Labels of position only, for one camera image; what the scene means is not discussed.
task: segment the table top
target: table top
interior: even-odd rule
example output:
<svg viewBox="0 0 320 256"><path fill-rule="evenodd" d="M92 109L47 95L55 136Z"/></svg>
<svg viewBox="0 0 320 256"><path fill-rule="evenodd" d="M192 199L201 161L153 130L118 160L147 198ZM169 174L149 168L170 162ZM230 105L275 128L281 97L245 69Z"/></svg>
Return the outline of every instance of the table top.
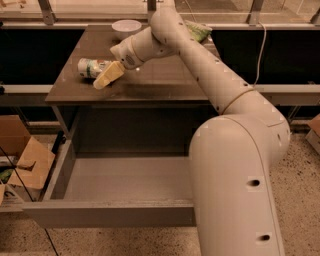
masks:
<svg viewBox="0 0 320 256"><path fill-rule="evenodd" d="M178 56L152 59L102 90L77 70L81 58L115 60L110 52L118 44L110 25L88 26L46 98L50 105L207 102L190 71Z"/></svg>

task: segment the green cloth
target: green cloth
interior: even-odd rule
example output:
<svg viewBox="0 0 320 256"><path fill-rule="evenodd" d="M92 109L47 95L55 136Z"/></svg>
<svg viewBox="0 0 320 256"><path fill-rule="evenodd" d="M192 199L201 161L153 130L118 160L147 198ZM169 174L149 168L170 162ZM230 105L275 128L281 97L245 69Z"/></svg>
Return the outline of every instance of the green cloth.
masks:
<svg viewBox="0 0 320 256"><path fill-rule="evenodd" d="M201 43L211 34L212 29L208 26L195 23L189 20L186 20L185 23L192 38L194 40L197 40L199 43Z"/></svg>
<svg viewBox="0 0 320 256"><path fill-rule="evenodd" d="M4 170L2 172L0 172L0 180L6 184L11 176L13 172L13 169L7 169L7 170Z"/></svg>

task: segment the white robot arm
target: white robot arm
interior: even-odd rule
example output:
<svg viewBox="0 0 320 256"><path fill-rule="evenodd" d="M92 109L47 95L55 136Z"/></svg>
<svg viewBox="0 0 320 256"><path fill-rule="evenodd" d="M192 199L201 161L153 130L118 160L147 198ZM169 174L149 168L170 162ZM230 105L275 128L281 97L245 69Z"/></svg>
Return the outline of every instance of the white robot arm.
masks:
<svg viewBox="0 0 320 256"><path fill-rule="evenodd" d="M173 8L157 10L149 28L111 52L127 69L179 55L220 114L196 131L189 152L202 255L283 256L269 180L290 141L281 113L196 42Z"/></svg>

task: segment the cardboard box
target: cardboard box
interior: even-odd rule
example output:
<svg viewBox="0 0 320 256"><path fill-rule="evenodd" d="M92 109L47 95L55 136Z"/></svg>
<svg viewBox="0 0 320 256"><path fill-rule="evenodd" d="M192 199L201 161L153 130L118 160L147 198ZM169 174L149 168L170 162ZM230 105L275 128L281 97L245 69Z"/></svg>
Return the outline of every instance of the cardboard box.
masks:
<svg viewBox="0 0 320 256"><path fill-rule="evenodd" d="M309 123L311 128L306 139L311 146L320 154L320 114L313 118Z"/></svg>
<svg viewBox="0 0 320 256"><path fill-rule="evenodd" d="M30 135L19 116L0 116L0 146L8 156L17 156L17 172L24 185L41 190L48 177L55 155ZM8 184L22 186L13 172Z"/></svg>
<svg viewBox="0 0 320 256"><path fill-rule="evenodd" d="M10 185L3 186L4 193L2 195L3 201L0 206L0 212L21 212L24 200Z"/></svg>

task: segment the bowl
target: bowl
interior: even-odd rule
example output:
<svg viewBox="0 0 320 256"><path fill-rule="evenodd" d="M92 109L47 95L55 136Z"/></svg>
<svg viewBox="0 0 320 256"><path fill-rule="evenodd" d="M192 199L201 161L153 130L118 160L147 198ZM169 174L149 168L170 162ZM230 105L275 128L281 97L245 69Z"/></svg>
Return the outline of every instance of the bowl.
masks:
<svg viewBox="0 0 320 256"><path fill-rule="evenodd" d="M123 40L141 30L142 24L137 20L119 20L112 24L119 40Z"/></svg>

